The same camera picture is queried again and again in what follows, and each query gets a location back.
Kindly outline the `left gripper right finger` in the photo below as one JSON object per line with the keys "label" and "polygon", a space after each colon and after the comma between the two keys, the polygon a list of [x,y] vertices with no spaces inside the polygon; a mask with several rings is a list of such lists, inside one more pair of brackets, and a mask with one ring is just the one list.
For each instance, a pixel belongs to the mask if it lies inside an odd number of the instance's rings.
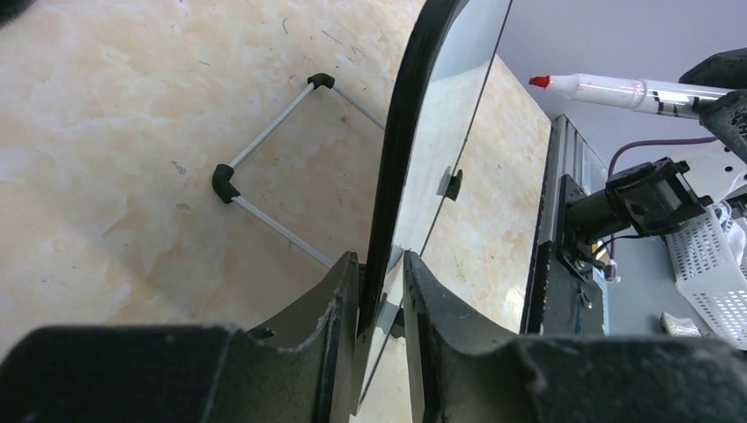
{"label": "left gripper right finger", "polygon": [[746,355],[712,338],[518,335],[403,255],[416,422],[743,422]]}

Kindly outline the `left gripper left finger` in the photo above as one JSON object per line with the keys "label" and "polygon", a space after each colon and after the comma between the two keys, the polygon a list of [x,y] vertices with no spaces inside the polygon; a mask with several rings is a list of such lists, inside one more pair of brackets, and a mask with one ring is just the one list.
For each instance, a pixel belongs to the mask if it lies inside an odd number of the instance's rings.
{"label": "left gripper left finger", "polygon": [[1,365],[4,422],[345,422],[359,260],[250,330],[48,326]]}

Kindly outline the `red whiteboard marker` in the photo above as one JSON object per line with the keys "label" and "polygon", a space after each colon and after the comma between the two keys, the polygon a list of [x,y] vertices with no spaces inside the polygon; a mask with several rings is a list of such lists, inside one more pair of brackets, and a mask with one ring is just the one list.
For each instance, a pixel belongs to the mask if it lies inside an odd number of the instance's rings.
{"label": "red whiteboard marker", "polygon": [[696,119],[701,109],[730,92],[719,87],[583,73],[537,76],[529,84],[570,100],[685,119]]}

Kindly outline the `black framed whiteboard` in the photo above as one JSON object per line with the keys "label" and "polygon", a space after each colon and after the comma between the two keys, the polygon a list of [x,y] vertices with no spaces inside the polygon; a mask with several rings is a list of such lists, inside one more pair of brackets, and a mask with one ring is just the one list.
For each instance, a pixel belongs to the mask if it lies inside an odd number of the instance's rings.
{"label": "black framed whiteboard", "polygon": [[359,409],[388,334],[403,332],[419,382],[420,329],[410,266],[423,251],[470,135],[503,33],[508,1],[428,1],[407,42],[382,123],[367,258],[332,263],[299,236],[265,223],[328,268],[308,293],[231,343],[248,364],[224,375],[236,421],[332,422]]}

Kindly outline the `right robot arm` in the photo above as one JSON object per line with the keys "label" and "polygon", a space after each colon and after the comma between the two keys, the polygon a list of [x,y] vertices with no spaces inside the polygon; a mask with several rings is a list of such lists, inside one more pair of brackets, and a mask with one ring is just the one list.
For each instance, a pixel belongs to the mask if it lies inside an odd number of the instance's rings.
{"label": "right robot arm", "polygon": [[533,77],[531,85],[571,100],[638,113],[695,119],[711,132],[710,149],[666,157],[609,176],[603,189],[560,203],[558,256],[578,265],[611,267],[596,258],[595,241],[629,227],[638,237],[680,231],[733,190],[746,184],[746,51],[716,53],[678,82],[575,73]]}

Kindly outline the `white perforated basket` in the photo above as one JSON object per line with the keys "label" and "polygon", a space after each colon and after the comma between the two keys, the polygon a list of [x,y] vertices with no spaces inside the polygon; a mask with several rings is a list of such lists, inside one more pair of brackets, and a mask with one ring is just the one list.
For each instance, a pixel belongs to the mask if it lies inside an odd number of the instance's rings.
{"label": "white perforated basket", "polygon": [[664,237],[678,292],[716,337],[746,348],[746,253],[732,251],[727,231],[746,229],[711,205],[680,231]]}

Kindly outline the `aluminium side rail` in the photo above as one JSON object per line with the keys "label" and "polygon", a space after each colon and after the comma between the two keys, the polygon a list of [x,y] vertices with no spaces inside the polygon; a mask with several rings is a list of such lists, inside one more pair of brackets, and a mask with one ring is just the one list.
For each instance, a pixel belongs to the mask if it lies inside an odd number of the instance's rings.
{"label": "aluminium side rail", "polygon": [[551,122],[549,149],[529,266],[521,334],[607,335],[608,288],[603,272],[583,261],[591,247],[571,238],[566,207],[602,189],[607,167],[572,122]]}

